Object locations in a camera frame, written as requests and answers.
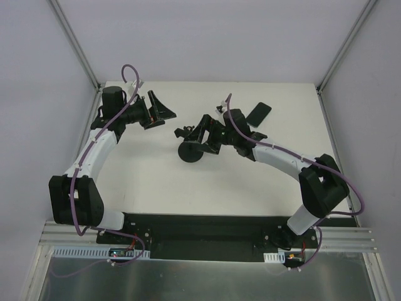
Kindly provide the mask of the black phone stand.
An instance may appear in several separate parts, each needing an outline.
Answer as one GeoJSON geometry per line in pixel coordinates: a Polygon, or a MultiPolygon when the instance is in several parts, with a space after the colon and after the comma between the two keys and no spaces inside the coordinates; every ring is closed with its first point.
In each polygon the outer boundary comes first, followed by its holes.
{"type": "MultiPolygon", "coordinates": [[[[194,130],[194,128],[194,126],[184,126],[182,129],[177,128],[174,130],[174,134],[176,138],[185,138],[194,130]]],[[[188,144],[186,142],[182,142],[178,147],[179,157],[187,163],[195,163],[199,161],[202,158],[203,154],[203,152],[195,149],[192,144],[188,144]]]]}

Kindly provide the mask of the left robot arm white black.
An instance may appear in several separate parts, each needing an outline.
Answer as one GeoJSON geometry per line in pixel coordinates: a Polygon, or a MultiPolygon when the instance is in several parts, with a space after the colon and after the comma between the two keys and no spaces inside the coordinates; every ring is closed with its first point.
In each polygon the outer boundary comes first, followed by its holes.
{"type": "Polygon", "coordinates": [[[126,93],[122,87],[103,89],[102,104],[90,125],[88,140],[73,165],[61,176],[49,180],[49,195],[54,221],[75,226],[83,235],[86,228],[111,230],[111,237],[119,244],[128,243],[132,228],[124,223],[124,214],[105,208],[96,187],[98,175],[112,150],[119,143],[126,127],[138,123],[151,129],[175,118],[154,94],[148,91],[151,103],[137,91],[126,93]]]}

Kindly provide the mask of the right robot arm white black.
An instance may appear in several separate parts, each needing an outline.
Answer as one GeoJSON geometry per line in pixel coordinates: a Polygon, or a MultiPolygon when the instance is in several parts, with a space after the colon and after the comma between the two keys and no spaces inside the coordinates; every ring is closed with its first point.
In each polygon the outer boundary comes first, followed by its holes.
{"type": "Polygon", "coordinates": [[[303,159],[280,150],[267,135],[252,131],[238,108],[221,113],[221,117],[222,120],[217,120],[205,114],[197,126],[175,129],[175,136],[183,139],[178,148],[179,157],[193,163],[205,153],[218,154],[221,146],[229,145],[240,156],[267,164],[297,180],[302,204],[269,236],[270,242],[278,248],[297,247],[303,242],[305,232],[327,217],[350,193],[334,158],[323,154],[303,159]]]}

